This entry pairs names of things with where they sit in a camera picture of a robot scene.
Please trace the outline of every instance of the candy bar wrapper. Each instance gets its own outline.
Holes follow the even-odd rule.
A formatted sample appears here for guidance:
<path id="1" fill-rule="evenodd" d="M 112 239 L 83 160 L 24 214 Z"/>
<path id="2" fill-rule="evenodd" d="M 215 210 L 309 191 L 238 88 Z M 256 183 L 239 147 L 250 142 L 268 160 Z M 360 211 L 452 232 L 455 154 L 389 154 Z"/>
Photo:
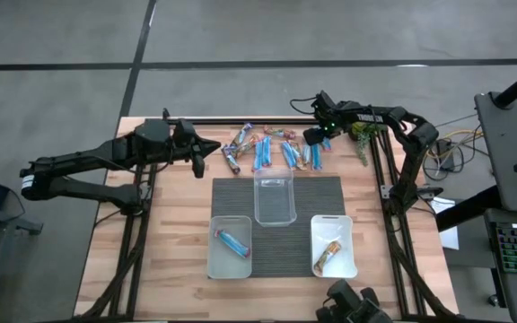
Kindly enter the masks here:
<path id="1" fill-rule="evenodd" d="M 270 157 L 270 135 L 267 135 L 262 139 L 262 165 L 267 167 L 272 164 L 273 162 Z"/>
<path id="2" fill-rule="evenodd" d="M 294 158 L 293 147 L 291 147 L 288 142 L 282 142 L 281 145 L 288 167 L 290 167 L 291 170 L 296 170 L 296 159 Z"/>
<path id="3" fill-rule="evenodd" d="M 235 136 L 234 139 L 232 140 L 231 146 L 235 146 L 235 147 L 240 146 L 242 144 L 242 142 L 244 141 L 244 137 L 247 135 L 247 133 L 251 129 L 252 129 L 252 124 L 250 124 L 250 123 L 245 124 L 242 127 L 241 131 L 239 131 L 239 134 L 237 134 L 237 136 Z"/>
<path id="4" fill-rule="evenodd" d="M 239 164 L 234 159 L 234 157 L 232 157 L 232 147 L 226 144 L 223 148 L 221 148 L 221 151 L 223 152 L 226 163 L 229 165 L 232 173 L 238 175 L 241 172 L 241 168 L 239 167 Z"/>
<path id="5" fill-rule="evenodd" d="M 240 146 L 232 149 L 232 151 L 231 151 L 232 157 L 234 157 L 234 159 L 241 157 L 244 153 L 251 150 L 252 147 L 255 146 L 255 144 L 257 143 L 258 140 L 260 140 L 260 139 L 257 135 L 252 135 L 252 137 L 250 138 L 250 140 L 248 142 L 241 144 Z"/>
<path id="6" fill-rule="evenodd" d="M 322 150 L 325 152 L 332 151 L 332 147 L 330 146 L 330 139 L 328 139 L 327 137 L 324 137 L 324 139 L 322 139 Z"/>
<path id="7" fill-rule="evenodd" d="M 294 141 L 289 141 L 288 143 L 293 149 L 294 159 L 296 160 L 296 168 L 299 170 L 305 170 L 306 168 L 304 167 L 304 159 L 302 158 L 301 154 L 301 146 Z"/>
<path id="8" fill-rule="evenodd" d="M 255 162 L 252 164 L 252 171 L 260 170 L 260 166 L 262 165 L 262 145 L 264 144 L 263 140 L 258 140 L 255 144 Z"/>
<path id="9" fill-rule="evenodd" d="M 322 170 L 322 160 L 320 159 L 320 144 L 311 146 L 312 148 L 312 169 Z"/>
<path id="10" fill-rule="evenodd" d="M 224 230 L 215 231 L 215 237 L 224 242 L 224 244 L 232 249 L 232 251 L 236 252 L 237 255 L 243 258 L 248 258 L 250 256 L 250 248 L 243 245 L 240 241 Z"/>
<path id="11" fill-rule="evenodd" d="M 304 162 L 304 167 L 311 163 L 311 155 L 312 148 L 304 142 L 302 145 L 302 161 Z"/>
<path id="12" fill-rule="evenodd" d="M 267 125 L 264 127 L 265 134 L 267 135 L 275 135 L 281 138 L 286 139 L 294 139 L 296 136 L 296 133 L 293 130 L 287 130 L 287 129 L 273 129 Z"/>
<path id="13" fill-rule="evenodd" d="M 326 265 L 332 256 L 336 255 L 342 249 L 338 241 L 332 241 L 324 250 L 319 260 L 314 264 L 312 270 L 316 275 L 322 276 L 324 265 Z"/>

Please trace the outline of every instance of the white tray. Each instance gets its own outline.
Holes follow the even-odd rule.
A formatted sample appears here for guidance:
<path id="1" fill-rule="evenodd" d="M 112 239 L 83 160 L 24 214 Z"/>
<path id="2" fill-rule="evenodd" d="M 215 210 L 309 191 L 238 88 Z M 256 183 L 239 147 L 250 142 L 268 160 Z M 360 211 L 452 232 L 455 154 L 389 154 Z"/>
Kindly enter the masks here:
<path id="1" fill-rule="evenodd" d="M 311 219 L 311 269 L 330 242 L 342 247 L 324 266 L 324 278 L 354 278 L 358 275 L 352 245 L 352 219 L 346 215 L 314 215 Z"/>

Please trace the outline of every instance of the wooden table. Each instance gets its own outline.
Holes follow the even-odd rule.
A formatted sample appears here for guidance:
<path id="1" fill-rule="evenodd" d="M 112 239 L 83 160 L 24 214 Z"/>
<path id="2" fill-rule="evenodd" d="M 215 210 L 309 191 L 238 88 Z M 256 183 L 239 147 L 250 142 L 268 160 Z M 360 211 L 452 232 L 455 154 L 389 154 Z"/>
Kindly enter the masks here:
<path id="1" fill-rule="evenodd" d="M 132 131 L 144 118 L 122 118 L 118 135 Z M 287 126 L 296 131 L 302 141 L 305 126 Z M 240 126 L 196 126 L 204 137 L 230 143 Z M 253 133 L 261 133 L 255 127 Z M 372 287 L 382 308 L 399 319 L 399 308 L 386 241 L 379 193 L 371 163 L 364 167 L 355 154 L 355 145 L 347 135 L 332 140 L 332 153 L 322 154 L 322 171 L 296 171 L 297 177 L 339 176 L 345 199 L 346 214 L 353 221 L 353 243 L 358 276 L 349 281 L 355 290 Z M 397 165 L 404 159 L 401 146 L 392 138 Z M 254 153 L 239 159 L 239 177 L 252 177 Z M 273 140 L 274 167 L 286 167 L 278 140 Z M 381 157 L 383 169 L 388 170 L 386 158 Z M 153 192 L 153 208 L 149 222 L 145 258 L 136 305 L 136 319 L 196 319 L 196 320 L 315 320 L 315 310 L 326 299 L 332 279 L 249 278 L 242 280 L 212 280 L 206 276 L 208 225 L 211 216 L 213 179 L 232 178 L 220 150 L 205 159 L 203 179 L 195 179 L 191 165 L 176 162 L 159 173 Z M 132 181 L 133 175 L 110 171 L 107 185 L 118 186 Z M 418 184 L 424 183 L 420 174 Z M 115 211 L 110 204 L 99 210 L 98 219 Z M 431 214 L 410 210 L 407 213 L 416 261 L 421 276 L 443 304 L 458 312 L 448 267 L 444 259 L 436 223 Z M 123 216 L 113 216 L 100 224 L 92 235 L 87 263 L 75 314 L 85 312 L 101 295 L 115 273 Z M 412 289 L 405 276 L 408 303 L 414 308 Z M 121 305 L 126 304 L 123 288 Z"/>

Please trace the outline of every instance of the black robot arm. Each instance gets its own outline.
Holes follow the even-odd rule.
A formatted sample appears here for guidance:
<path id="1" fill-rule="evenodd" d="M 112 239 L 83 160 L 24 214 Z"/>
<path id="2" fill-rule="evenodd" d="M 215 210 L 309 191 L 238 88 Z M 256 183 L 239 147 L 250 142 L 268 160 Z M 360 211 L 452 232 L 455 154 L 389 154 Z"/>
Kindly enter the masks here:
<path id="1" fill-rule="evenodd" d="M 108 140 L 95 149 L 56 157 L 40 157 L 20 172 L 22 195 L 30 200 L 70 196 L 111 202 L 125 215 L 143 210 L 140 183 L 107 187 L 68 178 L 82 171 L 129 170 L 134 166 L 173 161 L 192 161 L 195 177 L 204 175 L 205 161 L 220 143 L 201 138 L 186 120 L 176 122 L 171 135 L 166 119 L 147 119 L 132 133 Z"/>
<path id="2" fill-rule="evenodd" d="M 350 131 L 355 122 L 387 125 L 392 129 L 394 137 L 402 144 L 406 159 L 400 171 L 399 183 L 390 190 L 387 206 L 393 214 L 407 211 L 417 201 L 416 178 L 426 151 L 438 137 L 438 130 L 424 118 L 408 113 L 402 107 L 363 106 L 354 101 L 335 104 L 324 91 L 317 94 L 311 105 L 320 127 L 304 131 L 308 144 L 318 144 L 325 137 L 333 138 Z M 403 122 L 414 125 L 408 134 Z"/>

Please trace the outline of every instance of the concrete floor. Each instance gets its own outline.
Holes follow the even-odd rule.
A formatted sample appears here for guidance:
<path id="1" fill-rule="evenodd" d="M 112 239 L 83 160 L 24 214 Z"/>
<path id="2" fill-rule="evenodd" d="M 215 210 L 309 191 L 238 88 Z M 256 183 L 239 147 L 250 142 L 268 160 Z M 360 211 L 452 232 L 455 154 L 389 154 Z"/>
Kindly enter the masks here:
<path id="1" fill-rule="evenodd" d="M 1 0 L 0 64 L 130 63 L 147 2 Z M 517 0 L 161 0 L 144 61 L 435 58 L 517 58 Z M 111 138 L 128 77 L 0 72 L 0 183 L 19 191 L 27 161 Z M 158 116 L 168 108 L 174 116 L 292 115 L 289 99 L 324 89 L 337 100 L 402 105 L 439 124 L 474 113 L 477 92 L 500 91 L 516 79 L 517 65 L 142 71 L 129 114 Z M 440 131 L 477 124 L 471 118 Z M 435 185 L 445 197 L 467 198 L 494 184 L 489 170 L 478 155 Z M 81 178 L 102 182 L 104 172 Z M 66 319 L 97 204 L 24 204 L 26 217 L 45 227 L 37 238 L 17 237 L 0 282 L 0 322 Z M 451 267 L 451 277 L 462 314 L 509 319 L 486 305 L 494 292 L 489 271 Z"/>

